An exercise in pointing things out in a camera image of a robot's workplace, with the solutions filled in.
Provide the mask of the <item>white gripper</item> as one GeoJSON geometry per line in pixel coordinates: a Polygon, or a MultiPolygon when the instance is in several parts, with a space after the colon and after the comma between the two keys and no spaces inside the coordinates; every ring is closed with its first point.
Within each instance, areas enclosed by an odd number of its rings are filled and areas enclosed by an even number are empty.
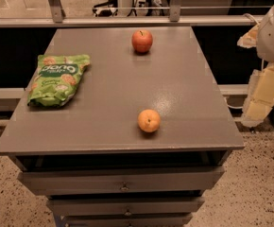
{"type": "MultiPolygon", "coordinates": [[[[237,45],[244,48],[256,46],[259,58],[274,62],[274,5],[260,25],[251,28],[239,38],[237,45]]],[[[248,96],[242,109],[243,126],[252,128],[261,124],[274,107],[274,63],[263,71],[254,70],[248,83],[248,96]]]]}

